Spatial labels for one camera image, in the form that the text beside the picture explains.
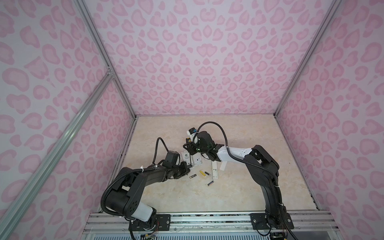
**robotic arm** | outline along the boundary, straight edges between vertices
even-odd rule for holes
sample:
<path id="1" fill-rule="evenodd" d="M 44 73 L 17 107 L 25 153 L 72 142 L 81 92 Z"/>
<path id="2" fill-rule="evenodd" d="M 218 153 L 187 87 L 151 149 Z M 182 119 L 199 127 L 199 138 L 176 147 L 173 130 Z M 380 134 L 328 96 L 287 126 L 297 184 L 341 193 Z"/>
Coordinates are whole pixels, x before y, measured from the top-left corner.
<path id="1" fill-rule="evenodd" d="M 217 125 L 223 132 L 225 145 L 216 144 L 209 133 L 199 132 L 200 128 L 207 124 Z M 184 144 L 184 148 L 191 155 L 197 152 L 206 154 L 212 161 L 233 161 L 246 164 L 253 180 L 262 188 L 265 199 L 265 214 L 257 221 L 262 222 L 264 228 L 258 224 L 254 229 L 293 229 L 293 225 L 287 226 L 287 219 L 290 219 L 282 204 L 281 192 L 278 186 L 279 165 L 260 145 L 253 148 L 239 149 L 228 147 L 227 137 L 224 130 L 215 122 L 206 122 L 198 130 L 191 128 L 188 131 L 191 141 Z M 164 160 L 158 165 L 150 165 L 145 169 L 132 170 L 124 167 L 120 170 L 115 180 L 107 187 L 101 198 L 101 208 L 104 212 L 112 215 L 124 216 L 127 220 L 136 220 L 136 224 L 143 229 L 153 229 L 156 222 L 156 209 L 140 202 L 145 186 L 155 182 L 164 182 L 171 177 L 178 179 L 190 172 L 186 162 L 177 163 L 180 154 L 168 151 Z"/>

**diagonal metal beam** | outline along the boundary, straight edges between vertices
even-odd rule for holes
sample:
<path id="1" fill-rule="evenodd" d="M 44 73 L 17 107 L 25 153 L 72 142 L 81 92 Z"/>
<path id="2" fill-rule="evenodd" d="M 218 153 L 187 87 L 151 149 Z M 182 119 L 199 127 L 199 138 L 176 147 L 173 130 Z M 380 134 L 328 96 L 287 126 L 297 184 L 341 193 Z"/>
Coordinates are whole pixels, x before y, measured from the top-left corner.
<path id="1" fill-rule="evenodd" d="M 104 76 L 52 150 L 43 159 L 36 172 L 28 180 L 21 193 L 5 212 L 0 222 L 0 239 L 8 239 L 12 234 L 112 79 L 113 75 L 111 73 Z"/>
<path id="2" fill-rule="evenodd" d="M 281 113 L 281 110 L 283 109 L 286 101 L 288 100 L 288 97 L 291 95 L 291 92 L 293 91 L 293 88 L 295 87 L 296 83 L 300 80 L 302 72 L 304 71 L 305 67 L 308 65 L 308 62 L 310 61 L 311 57 L 314 55 L 317 46 L 320 44 L 327 29 L 330 27 L 331 23 L 333 22 L 336 16 L 336 13 L 340 9 L 340 6 L 342 5 L 343 1 L 344 0 L 333 0 L 333 2 L 331 3 L 331 6 L 329 7 L 323 21 L 321 22 L 316 34 L 314 35 L 313 40 L 310 46 L 308 47 L 308 50 L 305 53 L 303 60 L 301 61 L 299 67 L 297 68 L 295 74 L 293 75 L 289 86 L 285 90 L 283 97 L 281 98 L 281 101 L 276 108 L 276 112 L 274 113 L 275 116 L 278 116 Z"/>
<path id="3" fill-rule="evenodd" d="M 99 50 L 100 56 L 103 59 L 105 66 L 112 72 L 112 74 L 116 75 L 114 82 L 115 82 L 116 87 L 119 91 L 119 94 L 120 94 L 121 98 L 123 99 L 123 102 L 124 102 L 126 108 L 129 110 L 131 117 L 133 119 L 135 119 L 136 118 L 135 112 L 132 109 L 132 106 L 129 102 L 128 96 L 127 96 L 126 92 L 124 91 L 124 88 L 121 84 L 121 81 L 116 74 L 115 68 L 113 67 L 112 61 L 109 58 L 108 53 L 107 53 L 107 51 L 103 45 L 103 42 L 102 42 L 101 37 L 100 37 L 100 35 L 96 29 L 94 22 L 92 20 L 92 17 L 91 17 L 89 10 L 88 10 L 87 5 L 85 4 L 84 0 L 73 0 L 73 1 L 76 5 L 77 10 L 79 11 L 89 33 L 91 34 L 93 41 L 95 42 L 97 49 Z"/>

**pink leopard print wallpaper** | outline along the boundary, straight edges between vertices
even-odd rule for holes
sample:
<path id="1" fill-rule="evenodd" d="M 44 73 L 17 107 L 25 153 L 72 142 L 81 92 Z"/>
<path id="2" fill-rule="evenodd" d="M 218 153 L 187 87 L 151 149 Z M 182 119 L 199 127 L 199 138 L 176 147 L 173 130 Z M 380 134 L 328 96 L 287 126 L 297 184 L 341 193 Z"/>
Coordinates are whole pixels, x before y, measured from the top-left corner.
<path id="1" fill-rule="evenodd" d="M 0 218 L 106 73 L 71 0 L 0 3 Z"/>
<path id="2" fill-rule="evenodd" d="M 345 3 L 278 118 L 345 240 L 384 239 L 383 12 Z"/>
<path id="3" fill-rule="evenodd" d="M 130 123 L 110 83 L 10 240 L 79 239 L 100 205 Z"/>
<path id="4" fill-rule="evenodd" d="M 331 0 L 86 0 L 136 114 L 273 113 Z"/>

